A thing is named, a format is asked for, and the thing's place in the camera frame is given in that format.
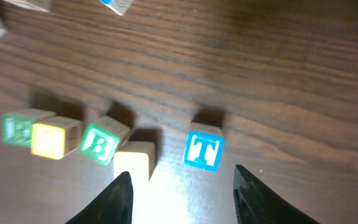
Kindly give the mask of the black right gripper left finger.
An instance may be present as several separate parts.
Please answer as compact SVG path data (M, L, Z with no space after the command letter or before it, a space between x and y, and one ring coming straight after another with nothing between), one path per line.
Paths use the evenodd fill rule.
M124 171L66 224L131 224L134 190Z

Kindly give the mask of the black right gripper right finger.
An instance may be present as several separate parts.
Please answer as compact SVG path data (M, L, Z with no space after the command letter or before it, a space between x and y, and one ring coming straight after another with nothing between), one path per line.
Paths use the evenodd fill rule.
M233 186L238 224L317 224L242 165L235 165Z

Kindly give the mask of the yellow O wooden block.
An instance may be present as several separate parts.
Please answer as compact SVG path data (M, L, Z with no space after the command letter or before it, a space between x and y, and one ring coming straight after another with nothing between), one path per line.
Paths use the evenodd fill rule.
M31 153L47 159L60 160L80 145L83 122L55 116L32 126Z
M144 185L155 169L155 144L145 141L129 141L113 156L114 177L128 171L133 185Z

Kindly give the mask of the green B wooden block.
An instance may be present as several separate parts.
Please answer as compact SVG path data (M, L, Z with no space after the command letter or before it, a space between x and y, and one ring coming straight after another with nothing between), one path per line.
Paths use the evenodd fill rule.
M79 152L106 166L117 149L126 143L130 133L130 127L110 116L103 116L87 126Z

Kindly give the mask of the blue T wooden block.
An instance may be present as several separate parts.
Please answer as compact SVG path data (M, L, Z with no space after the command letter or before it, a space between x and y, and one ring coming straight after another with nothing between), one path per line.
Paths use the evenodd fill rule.
M216 172L224 145L225 138L220 127L191 122L185 143L183 164Z

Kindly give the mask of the green R wooden block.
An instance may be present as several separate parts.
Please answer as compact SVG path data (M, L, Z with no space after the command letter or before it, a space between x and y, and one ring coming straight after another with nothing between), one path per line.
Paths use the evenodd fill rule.
M3 114L1 117L1 141L5 144L30 148L32 126L56 115L56 112L35 108Z

